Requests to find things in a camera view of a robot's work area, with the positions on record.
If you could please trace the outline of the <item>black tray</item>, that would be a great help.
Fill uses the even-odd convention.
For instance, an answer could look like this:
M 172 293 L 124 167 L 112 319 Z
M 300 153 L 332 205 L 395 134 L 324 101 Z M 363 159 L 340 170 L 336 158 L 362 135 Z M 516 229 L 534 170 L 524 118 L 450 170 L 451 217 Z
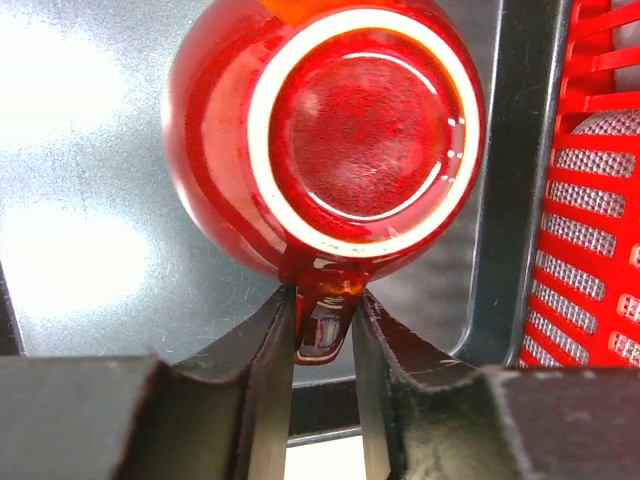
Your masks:
M 2 3 L 1 360 L 179 360 L 274 290 L 196 230 L 162 158 L 165 75 L 204 7 Z M 428 254 L 373 291 L 424 341 L 506 368 L 522 337 L 566 6 L 444 7 L 487 85 L 481 191 Z

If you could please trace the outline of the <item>red plastic basket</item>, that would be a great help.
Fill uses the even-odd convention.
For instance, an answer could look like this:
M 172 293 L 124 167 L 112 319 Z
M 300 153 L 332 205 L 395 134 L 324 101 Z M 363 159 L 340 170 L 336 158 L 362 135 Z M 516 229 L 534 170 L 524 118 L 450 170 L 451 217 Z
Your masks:
M 639 363 L 639 5 L 573 4 L 522 367 Z

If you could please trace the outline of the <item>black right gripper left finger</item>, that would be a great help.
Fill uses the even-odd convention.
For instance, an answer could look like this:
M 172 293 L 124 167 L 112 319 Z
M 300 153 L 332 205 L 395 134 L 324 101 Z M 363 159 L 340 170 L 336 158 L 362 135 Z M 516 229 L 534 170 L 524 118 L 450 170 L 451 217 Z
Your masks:
M 1 360 L 5 479 L 280 479 L 295 294 L 171 365 L 157 356 Z

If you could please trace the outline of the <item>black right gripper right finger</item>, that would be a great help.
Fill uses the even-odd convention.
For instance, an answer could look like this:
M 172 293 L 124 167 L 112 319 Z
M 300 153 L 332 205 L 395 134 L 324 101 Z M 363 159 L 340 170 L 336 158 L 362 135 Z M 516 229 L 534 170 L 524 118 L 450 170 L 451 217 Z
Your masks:
M 635 479 L 634 368 L 476 368 L 365 295 L 353 324 L 370 479 Z

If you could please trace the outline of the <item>red mug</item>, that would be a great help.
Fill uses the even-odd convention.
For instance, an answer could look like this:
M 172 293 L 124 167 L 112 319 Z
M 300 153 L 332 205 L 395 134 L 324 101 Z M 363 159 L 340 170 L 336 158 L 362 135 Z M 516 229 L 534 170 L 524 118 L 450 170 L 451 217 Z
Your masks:
M 215 1 L 175 56 L 162 133 L 193 222 L 295 288 L 295 360 L 322 365 L 367 284 L 460 211 L 485 115 L 433 1 Z

